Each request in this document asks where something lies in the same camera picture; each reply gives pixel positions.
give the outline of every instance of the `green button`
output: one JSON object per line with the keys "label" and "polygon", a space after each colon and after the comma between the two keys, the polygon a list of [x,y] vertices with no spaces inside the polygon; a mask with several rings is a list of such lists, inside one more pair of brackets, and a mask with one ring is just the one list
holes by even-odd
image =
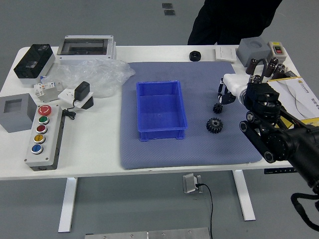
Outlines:
{"label": "green button", "polygon": [[40,124],[47,124],[47,123],[49,123],[49,118],[47,116],[41,116],[39,118],[39,123]]}

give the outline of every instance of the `gear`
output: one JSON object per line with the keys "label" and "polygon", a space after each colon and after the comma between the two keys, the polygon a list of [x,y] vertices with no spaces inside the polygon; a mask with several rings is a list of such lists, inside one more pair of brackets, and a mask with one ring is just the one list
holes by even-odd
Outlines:
{"label": "gear", "polygon": [[210,118],[206,124],[206,128],[211,133],[219,133],[223,128],[223,122],[218,118]]}
{"label": "gear", "polygon": [[213,111],[216,114],[220,114],[223,110],[223,105],[221,103],[214,104]]}

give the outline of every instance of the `blue button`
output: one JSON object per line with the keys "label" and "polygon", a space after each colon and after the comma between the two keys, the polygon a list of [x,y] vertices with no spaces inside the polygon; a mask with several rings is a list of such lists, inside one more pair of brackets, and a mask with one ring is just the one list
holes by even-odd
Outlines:
{"label": "blue button", "polygon": [[32,153],[34,154],[40,154],[42,151],[43,151],[43,147],[42,145],[40,144],[35,144],[33,147],[32,147]]}

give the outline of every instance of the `gray box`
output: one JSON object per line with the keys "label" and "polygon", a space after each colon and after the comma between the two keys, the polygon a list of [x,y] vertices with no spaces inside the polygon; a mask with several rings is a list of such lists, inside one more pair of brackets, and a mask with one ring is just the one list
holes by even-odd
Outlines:
{"label": "gray box", "polygon": [[30,94],[0,97],[0,124],[8,133],[31,129],[36,108]]}
{"label": "gray box", "polygon": [[251,37],[241,39],[237,56],[244,67],[248,67],[250,60],[252,58],[259,60],[262,58],[267,58],[270,53],[269,46],[264,42],[261,37]]}

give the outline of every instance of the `table leg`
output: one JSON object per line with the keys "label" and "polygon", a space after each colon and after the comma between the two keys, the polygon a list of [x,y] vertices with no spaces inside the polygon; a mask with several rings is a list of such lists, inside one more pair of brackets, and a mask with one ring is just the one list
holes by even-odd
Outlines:
{"label": "table leg", "polygon": [[250,201],[245,177],[243,170],[233,170],[233,175],[236,183],[237,193],[241,205],[241,210],[243,212],[245,221],[256,220],[253,206]]}
{"label": "table leg", "polygon": [[67,178],[59,225],[59,233],[70,232],[77,178]]}

